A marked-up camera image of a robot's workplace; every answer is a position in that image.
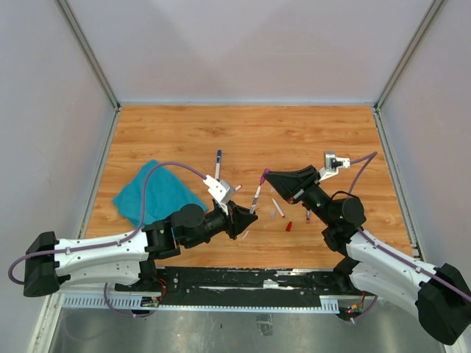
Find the purple marker cap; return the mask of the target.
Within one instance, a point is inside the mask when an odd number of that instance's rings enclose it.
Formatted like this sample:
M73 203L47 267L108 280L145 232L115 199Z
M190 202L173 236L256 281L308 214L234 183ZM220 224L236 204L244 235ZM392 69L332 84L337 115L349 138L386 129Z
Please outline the purple marker cap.
M260 184L262 185L266 181L266 174L269 173L271 170L269 168L265 168L261 178L260 178Z

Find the white whiteboard marker purple end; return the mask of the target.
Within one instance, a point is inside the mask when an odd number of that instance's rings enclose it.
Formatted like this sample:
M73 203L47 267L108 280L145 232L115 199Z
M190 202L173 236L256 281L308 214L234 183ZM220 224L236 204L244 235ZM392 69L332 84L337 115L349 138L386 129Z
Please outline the white whiteboard marker purple end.
M262 184L260 183L258 186L257 186L257 189L255 191L255 195L253 197L253 200L252 200L252 204L251 204L251 207L249 209L249 213L250 214L254 214L255 212L255 208L257 206L257 203L258 203L258 199L259 199L259 196L260 196L260 193L261 193L261 187L262 187Z

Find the white blue deli marker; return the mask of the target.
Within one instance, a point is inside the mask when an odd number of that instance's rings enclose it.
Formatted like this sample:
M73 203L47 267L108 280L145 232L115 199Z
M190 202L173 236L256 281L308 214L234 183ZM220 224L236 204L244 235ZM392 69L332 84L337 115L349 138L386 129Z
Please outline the white blue deli marker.
M216 164L215 167L215 179L220 180L220 172L221 172L221 163Z

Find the blue marker cap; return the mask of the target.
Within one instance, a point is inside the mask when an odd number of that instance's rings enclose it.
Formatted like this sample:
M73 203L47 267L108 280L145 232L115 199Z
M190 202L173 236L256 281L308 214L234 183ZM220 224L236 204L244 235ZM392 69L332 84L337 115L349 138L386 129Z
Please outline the blue marker cap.
M222 150L218 150L216 154L216 164L220 164L222 160Z

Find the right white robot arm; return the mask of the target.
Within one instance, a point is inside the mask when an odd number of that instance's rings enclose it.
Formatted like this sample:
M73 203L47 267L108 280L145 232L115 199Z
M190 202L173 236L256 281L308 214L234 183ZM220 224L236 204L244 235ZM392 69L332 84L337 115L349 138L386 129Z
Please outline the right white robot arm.
M389 246L364 229L361 200L345 191L327 194L312 166L298 171L270 171L265 180L289 204L300 203L323 224L327 247L342 254L333 276L343 294L355 289L378 296L418 320L435 340L452 346L470 325L470 288L461 272L436 266Z

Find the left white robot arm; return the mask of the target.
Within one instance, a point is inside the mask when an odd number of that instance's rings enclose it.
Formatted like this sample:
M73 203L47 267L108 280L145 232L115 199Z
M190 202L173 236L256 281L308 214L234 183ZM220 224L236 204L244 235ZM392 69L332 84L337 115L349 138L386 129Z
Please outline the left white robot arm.
M187 204L163 220L141 228L133 237L124 233L84 240L58 239L43 232L26 251L25 297L42 297L77 285L136 285L148 291L157 284L155 260L180 255L209 243L219 233L235 239L257 221L255 213L234 202L227 209L205 212Z

